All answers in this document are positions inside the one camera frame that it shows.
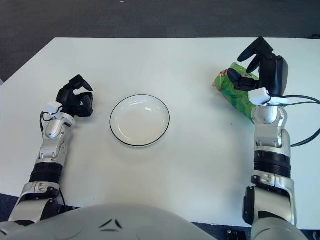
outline robotic hand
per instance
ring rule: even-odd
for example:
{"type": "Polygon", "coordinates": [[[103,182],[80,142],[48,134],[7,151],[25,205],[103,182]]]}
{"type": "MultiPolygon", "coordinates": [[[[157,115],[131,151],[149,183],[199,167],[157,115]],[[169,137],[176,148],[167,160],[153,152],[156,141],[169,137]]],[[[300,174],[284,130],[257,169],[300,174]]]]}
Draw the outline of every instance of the robotic hand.
{"type": "Polygon", "coordinates": [[[288,64],[272,53],[272,47],[260,36],[238,58],[239,62],[256,55],[247,68],[259,67],[259,81],[242,77],[234,69],[228,76],[234,88],[248,92],[256,105],[251,116],[255,123],[254,171],[243,200],[243,219],[252,225],[251,239],[305,239],[295,227],[297,212],[295,185],[291,179],[290,136],[285,130],[288,103],[283,96],[288,64]]]}
{"type": "Polygon", "coordinates": [[[60,177],[68,154],[71,128],[76,124],[74,116],[89,117],[92,112],[93,94],[73,93],[90,85],[77,75],[58,93],[56,101],[47,104],[47,111],[40,115],[43,143],[29,182],[24,185],[9,221],[28,226],[57,214],[60,177]]]}

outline black cable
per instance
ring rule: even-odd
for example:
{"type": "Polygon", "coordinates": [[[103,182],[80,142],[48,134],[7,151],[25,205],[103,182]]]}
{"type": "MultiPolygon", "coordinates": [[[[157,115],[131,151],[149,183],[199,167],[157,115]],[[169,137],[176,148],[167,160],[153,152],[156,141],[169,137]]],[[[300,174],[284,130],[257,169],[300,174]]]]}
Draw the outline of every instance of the black cable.
{"type": "Polygon", "coordinates": [[[42,118],[44,117],[44,112],[42,111],[40,114],[40,129],[41,133],[44,131],[44,126],[42,125],[42,118]]]}
{"type": "Polygon", "coordinates": [[[61,188],[59,188],[59,193],[60,193],[61,198],[62,198],[63,206],[64,206],[64,208],[66,208],[65,198],[64,198],[64,195],[62,194],[61,188]]]}
{"type": "MultiPolygon", "coordinates": [[[[300,104],[319,104],[320,101],[316,98],[310,97],[310,96],[303,96],[303,95],[287,95],[287,96],[280,96],[279,98],[299,98],[299,99],[308,99],[312,101],[302,101],[302,102],[296,102],[296,103],[289,103],[289,104],[274,104],[274,105],[267,105],[267,106],[278,106],[278,107],[285,107],[285,106],[293,106],[293,105],[300,105],[300,104]]],[[[291,145],[291,148],[299,147],[305,144],[310,143],[312,140],[316,139],[320,135],[320,128],[318,131],[316,131],[311,137],[308,137],[307,139],[297,142],[295,144],[291,145]]]]}
{"type": "Polygon", "coordinates": [[[296,102],[296,103],[288,103],[288,104],[267,104],[267,106],[270,107],[286,107],[286,106],[293,106],[293,105],[299,105],[299,104],[320,104],[315,101],[302,101],[302,102],[296,102]]]}
{"type": "Polygon", "coordinates": [[[309,99],[312,100],[318,104],[320,104],[320,101],[316,98],[310,97],[310,96],[303,96],[303,95],[287,95],[287,96],[279,96],[278,98],[283,99],[289,99],[289,98],[297,98],[297,99],[309,99]]]}
{"type": "MultiPolygon", "coordinates": [[[[61,109],[61,108],[62,108],[62,106],[60,106],[60,107],[58,108],[58,110],[57,110],[55,113],[52,113],[51,115],[57,114],[57,113],[59,112],[59,109],[61,109]]],[[[40,129],[41,129],[41,132],[44,131],[44,126],[43,126],[43,124],[42,124],[42,120],[45,121],[45,122],[50,122],[52,119],[54,119],[54,117],[52,117],[52,118],[50,118],[50,119],[48,119],[48,120],[45,120],[45,114],[49,114],[49,112],[47,112],[47,111],[42,111],[41,114],[40,114],[40,129]]]]}

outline gray carpet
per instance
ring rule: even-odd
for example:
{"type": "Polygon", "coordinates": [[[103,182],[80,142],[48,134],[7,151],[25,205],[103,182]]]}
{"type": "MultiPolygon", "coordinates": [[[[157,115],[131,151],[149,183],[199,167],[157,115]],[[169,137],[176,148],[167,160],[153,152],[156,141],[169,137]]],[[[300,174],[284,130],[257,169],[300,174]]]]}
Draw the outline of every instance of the gray carpet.
{"type": "Polygon", "coordinates": [[[0,79],[55,37],[306,38],[319,0],[0,0],[0,79]]]}

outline plate rim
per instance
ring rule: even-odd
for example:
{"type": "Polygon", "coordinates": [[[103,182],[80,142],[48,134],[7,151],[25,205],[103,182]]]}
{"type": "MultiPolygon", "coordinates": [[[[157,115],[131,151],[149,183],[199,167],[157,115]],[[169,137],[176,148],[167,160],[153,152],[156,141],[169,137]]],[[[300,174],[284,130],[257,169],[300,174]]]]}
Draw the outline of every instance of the plate rim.
{"type": "Polygon", "coordinates": [[[111,114],[110,114],[109,125],[110,125],[110,129],[111,129],[112,134],[113,134],[113,135],[115,136],[115,138],[118,139],[120,142],[124,143],[125,145],[132,146],[132,147],[144,147],[144,146],[148,146],[148,145],[151,145],[151,144],[155,143],[156,141],[158,141],[160,138],[163,137],[163,135],[167,132],[167,130],[168,130],[168,128],[169,128],[170,120],[171,120],[170,111],[169,111],[167,105],[166,105],[163,101],[161,101],[159,98],[157,98],[157,97],[155,97],[155,96],[152,96],[152,95],[149,95],[149,94],[135,94],[135,95],[128,96],[128,97],[122,99],[120,102],[118,102],[117,105],[115,105],[115,107],[113,108],[113,110],[112,110],[112,112],[111,112],[111,114]],[[113,129],[112,129],[112,126],[111,126],[111,118],[112,118],[112,115],[113,115],[115,109],[118,107],[118,105],[119,105],[120,103],[122,103],[124,100],[129,99],[129,98],[132,98],[132,97],[135,97],[135,96],[148,96],[148,97],[152,97],[152,98],[155,98],[155,99],[159,100],[159,101],[165,106],[165,108],[166,108],[166,110],[167,110],[167,112],[168,112],[168,115],[169,115],[168,124],[167,124],[166,129],[164,130],[163,134],[162,134],[160,137],[158,137],[156,140],[154,140],[154,141],[152,141],[152,142],[150,142],[150,143],[147,143],[147,144],[142,144],[142,145],[134,145],[134,144],[130,144],[130,143],[126,143],[126,142],[122,141],[122,140],[119,139],[119,138],[117,137],[117,135],[114,133],[114,131],[113,131],[113,129]]]}

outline green snack bag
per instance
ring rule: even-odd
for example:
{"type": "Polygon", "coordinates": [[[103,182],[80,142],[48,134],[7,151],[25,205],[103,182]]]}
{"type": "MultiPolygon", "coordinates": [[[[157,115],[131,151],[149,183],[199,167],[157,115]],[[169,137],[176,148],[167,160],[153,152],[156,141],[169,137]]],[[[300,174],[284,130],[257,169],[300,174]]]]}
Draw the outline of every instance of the green snack bag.
{"type": "MultiPolygon", "coordinates": [[[[236,70],[243,77],[252,78],[254,80],[259,80],[258,77],[251,73],[247,73],[246,69],[237,63],[233,63],[230,68],[236,70]]],[[[233,83],[228,77],[228,70],[220,72],[219,76],[214,80],[213,85],[218,91],[220,91],[225,98],[241,113],[243,113],[248,119],[253,122],[251,118],[251,111],[255,107],[248,98],[248,93],[246,91],[235,90],[233,83]]]]}

